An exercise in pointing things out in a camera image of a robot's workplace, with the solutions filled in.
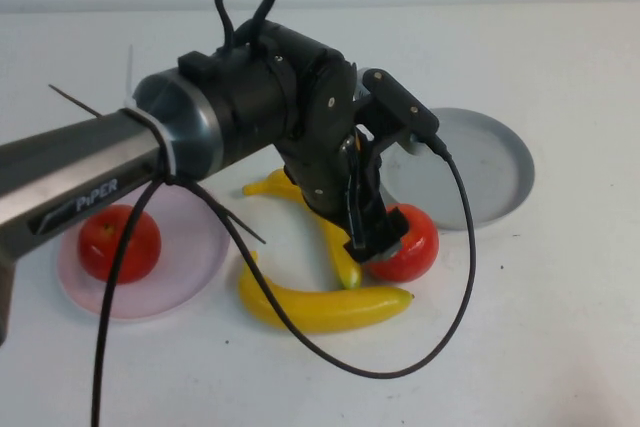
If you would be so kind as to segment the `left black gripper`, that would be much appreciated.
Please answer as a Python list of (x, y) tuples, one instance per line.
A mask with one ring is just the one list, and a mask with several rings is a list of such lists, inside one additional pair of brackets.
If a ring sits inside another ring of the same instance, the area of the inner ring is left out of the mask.
[(368, 140), (353, 119), (302, 116), (282, 140), (285, 171), (308, 207), (348, 235), (343, 247), (358, 264), (386, 261), (402, 249), (410, 224), (380, 192), (381, 153), (411, 132), (391, 116), (364, 116)]

